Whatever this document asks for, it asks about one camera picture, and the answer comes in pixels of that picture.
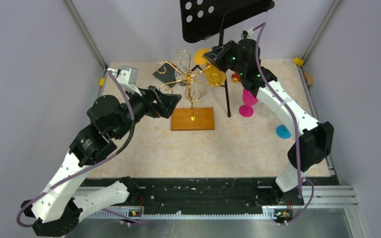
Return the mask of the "yellow plastic wine glass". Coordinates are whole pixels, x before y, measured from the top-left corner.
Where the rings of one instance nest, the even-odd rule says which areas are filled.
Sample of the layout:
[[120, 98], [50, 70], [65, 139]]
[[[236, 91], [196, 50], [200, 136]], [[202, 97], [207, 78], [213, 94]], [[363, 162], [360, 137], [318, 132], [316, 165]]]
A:
[[199, 49], [193, 56], [193, 61], [196, 65], [202, 66], [202, 70], [194, 75], [198, 76], [203, 74], [207, 80], [207, 83], [211, 86], [221, 86], [226, 80], [226, 73], [220, 71], [212, 63], [210, 63], [204, 54], [209, 52], [209, 48]]

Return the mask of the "pink plastic wine glass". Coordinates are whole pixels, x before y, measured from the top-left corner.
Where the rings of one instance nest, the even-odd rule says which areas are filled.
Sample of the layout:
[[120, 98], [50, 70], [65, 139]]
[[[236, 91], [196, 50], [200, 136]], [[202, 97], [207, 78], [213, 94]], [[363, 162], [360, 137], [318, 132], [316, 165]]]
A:
[[243, 89], [242, 100], [243, 104], [239, 107], [239, 114], [246, 118], [253, 116], [253, 106], [258, 103], [258, 99], [250, 91]]

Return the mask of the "blue plastic wine glass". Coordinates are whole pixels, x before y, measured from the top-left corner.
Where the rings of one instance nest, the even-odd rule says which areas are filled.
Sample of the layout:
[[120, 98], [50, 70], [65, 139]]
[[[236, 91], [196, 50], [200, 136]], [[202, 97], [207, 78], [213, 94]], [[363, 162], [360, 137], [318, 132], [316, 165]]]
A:
[[282, 139], [289, 139], [291, 138], [291, 133], [290, 131], [287, 129], [287, 127], [285, 125], [279, 125], [276, 129], [275, 129], [275, 132], [277, 134], [278, 137], [282, 138]]

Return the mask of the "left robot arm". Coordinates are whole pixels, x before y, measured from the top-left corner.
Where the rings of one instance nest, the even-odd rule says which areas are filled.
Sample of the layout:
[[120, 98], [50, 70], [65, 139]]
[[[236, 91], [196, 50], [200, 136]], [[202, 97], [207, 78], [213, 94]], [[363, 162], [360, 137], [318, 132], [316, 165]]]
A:
[[95, 212], [141, 200], [140, 187], [130, 177], [87, 195], [75, 195], [95, 168], [126, 149], [144, 116], [168, 119], [182, 98], [162, 93], [154, 86], [123, 96], [124, 103], [113, 95], [96, 99], [87, 111], [90, 124], [70, 144], [56, 174], [40, 195], [21, 204], [19, 215], [35, 219], [31, 228], [37, 236], [63, 237]]

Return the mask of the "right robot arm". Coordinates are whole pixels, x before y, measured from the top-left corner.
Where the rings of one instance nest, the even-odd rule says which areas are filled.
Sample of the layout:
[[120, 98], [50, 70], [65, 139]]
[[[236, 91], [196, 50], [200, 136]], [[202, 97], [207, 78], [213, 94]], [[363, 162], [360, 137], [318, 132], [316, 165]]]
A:
[[294, 139], [287, 153], [289, 162], [275, 179], [277, 187], [271, 191], [275, 203], [285, 204], [291, 198], [291, 190], [302, 184], [305, 172], [330, 155], [334, 127], [328, 121], [320, 122], [299, 106], [278, 78], [261, 66], [259, 56], [260, 48], [253, 39], [231, 40], [203, 54], [218, 70], [239, 74], [244, 89], [264, 103]]

